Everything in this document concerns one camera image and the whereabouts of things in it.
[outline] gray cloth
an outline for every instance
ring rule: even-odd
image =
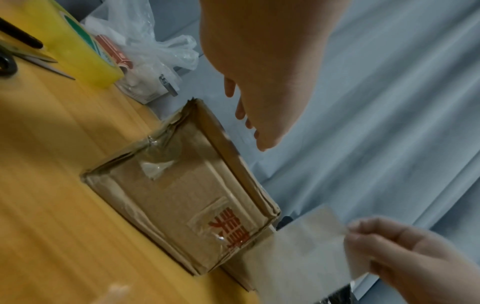
[[[266,153],[204,57],[178,97],[151,107],[166,116],[204,99],[284,215],[328,204],[344,222],[381,214],[431,228],[480,177],[479,33],[478,0],[356,0],[306,112]],[[356,284],[357,297],[375,281]]]

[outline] paper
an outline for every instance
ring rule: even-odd
[[[314,304],[365,274],[369,261],[345,249],[346,233],[321,207],[245,253],[263,304]]]

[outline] plastic bag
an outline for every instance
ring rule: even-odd
[[[116,85],[143,104],[167,92],[177,93],[181,79],[175,67],[197,68],[199,54],[192,36],[155,40],[149,0],[106,0],[82,23],[90,34],[107,36],[133,63],[131,69],[123,69],[125,77]]]

